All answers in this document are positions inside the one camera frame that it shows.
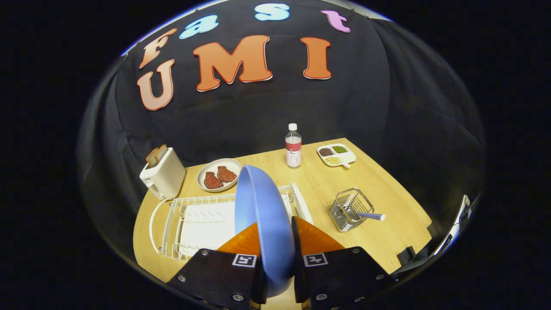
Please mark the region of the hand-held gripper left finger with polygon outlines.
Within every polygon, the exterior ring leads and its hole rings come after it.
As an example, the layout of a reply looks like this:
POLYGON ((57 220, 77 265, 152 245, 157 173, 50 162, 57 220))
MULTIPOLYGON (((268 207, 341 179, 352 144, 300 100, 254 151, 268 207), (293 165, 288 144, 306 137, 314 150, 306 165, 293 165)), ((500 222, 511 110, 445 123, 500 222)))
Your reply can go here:
POLYGON ((268 284, 257 224, 216 251, 199 249, 167 284, 220 310, 260 310, 268 284))

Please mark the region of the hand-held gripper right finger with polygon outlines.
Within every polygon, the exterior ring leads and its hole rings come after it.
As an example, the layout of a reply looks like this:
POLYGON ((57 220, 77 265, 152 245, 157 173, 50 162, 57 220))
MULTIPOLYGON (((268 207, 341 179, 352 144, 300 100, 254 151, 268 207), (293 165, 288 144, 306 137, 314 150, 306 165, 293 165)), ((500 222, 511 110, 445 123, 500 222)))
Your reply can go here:
POLYGON ((343 247, 297 216, 294 296, 303 310, 360 310, 394 288, 387 273, 362 247, 343 247))

